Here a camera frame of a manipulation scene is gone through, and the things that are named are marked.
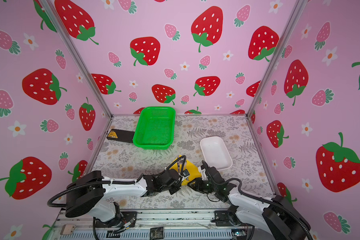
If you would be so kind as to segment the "yellow paper napkin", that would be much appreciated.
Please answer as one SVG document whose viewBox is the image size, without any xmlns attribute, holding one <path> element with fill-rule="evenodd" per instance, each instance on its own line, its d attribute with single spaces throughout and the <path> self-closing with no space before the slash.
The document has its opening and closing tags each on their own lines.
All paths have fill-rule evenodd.
<svg viewBox="0 0 360 240">
<path fill-rule="evenodd" d="M 199 167 L 195 166 L 189 160 L 182 159 L 181 155 L 179 155 L 179 158 L 179 160 L 176 159 L 171 163 L 170 169 L 175 170 L 181 177 L 181 186 L 186 186 L 196 178 L 202 178 Z"/>
</svg>

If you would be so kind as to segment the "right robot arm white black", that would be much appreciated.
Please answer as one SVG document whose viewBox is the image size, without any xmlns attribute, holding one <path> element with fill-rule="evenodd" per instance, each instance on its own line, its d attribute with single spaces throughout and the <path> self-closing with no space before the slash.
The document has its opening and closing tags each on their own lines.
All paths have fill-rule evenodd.
<svg viewBox="0 0 360 240">
<path fill-rule="evenodd" d="M 215 167 L 203 161 L 199 167 L 201 177 L 188 183 L 188 187 L 202 194 L 214 194 L 228 203 L 233 225 L 249 224 L 273 235 L 276 240 L 312 240 L 308 221 L 292 206 L 287 198 L 275 195 L 266 198 L 242 190 L 238 178 L 224 180 Z"/>
</svg>

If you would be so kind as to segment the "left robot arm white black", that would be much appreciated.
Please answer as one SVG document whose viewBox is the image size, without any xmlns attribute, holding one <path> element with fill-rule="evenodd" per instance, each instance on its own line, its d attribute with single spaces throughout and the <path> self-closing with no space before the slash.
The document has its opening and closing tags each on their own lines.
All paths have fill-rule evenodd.
<svg viewBox="0 0 360 240">
<path fill-rule="evenodd" d="M 90 215 L 101 222 L 117 221 L 121 219 L 120 206 L 108 202 L 115 197 L 154 197 L 161 192 L 174 194 L 181 188 L 184 167 L 181 171 L 172 166 L 185 164 L 186 156 L 174 160 L 159 174 L 142 174 L 136 180 L 119 180 L 102 176 L 101 171 L 93 171 L 67 189 L 50 198 L 47 205 L 52 208 L 64 208 L 67 218 Z"/>
</svg>

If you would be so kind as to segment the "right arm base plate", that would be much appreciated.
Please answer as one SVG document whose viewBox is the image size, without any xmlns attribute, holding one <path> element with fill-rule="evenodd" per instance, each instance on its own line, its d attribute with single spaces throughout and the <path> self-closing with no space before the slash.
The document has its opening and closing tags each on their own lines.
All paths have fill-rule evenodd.
<svg viewBox="0 0 360 240">
<path fill-rule="evenodd" d="M 245 225 L 228 210 L 214 211 L 214 218 L 211 223 L 215 223 L 217 227 L 241 227 Z"/>
</svg>

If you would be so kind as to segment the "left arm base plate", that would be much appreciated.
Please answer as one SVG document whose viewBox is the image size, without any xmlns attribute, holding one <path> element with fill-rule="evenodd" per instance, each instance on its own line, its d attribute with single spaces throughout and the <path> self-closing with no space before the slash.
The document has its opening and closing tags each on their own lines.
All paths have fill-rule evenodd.
<svg viewBox="0 0 360 240">
<path fill-rule="evenodd" d="M 108 222 L 101 222 L 96 220 L 96 228 L 122 228 L 127 225 L 127 228 L 134 228 L 137 220 L 138 212 L 127 211 L 121 212 L 121 217 L 115 217 L 114 219 Z"/>
</svg>

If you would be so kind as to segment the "green plastic basket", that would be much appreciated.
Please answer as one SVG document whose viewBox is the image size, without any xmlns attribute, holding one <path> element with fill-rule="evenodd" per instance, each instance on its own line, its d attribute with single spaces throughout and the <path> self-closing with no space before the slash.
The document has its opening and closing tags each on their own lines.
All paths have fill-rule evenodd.
<svg viewBox="0 0 360 240">
<path fill-rule="evenodd" d="M 174 141 L 176 110 L 147 107 L 141 111 L 133 143 L 144 150 L 166 150 Z"/>
</svg>

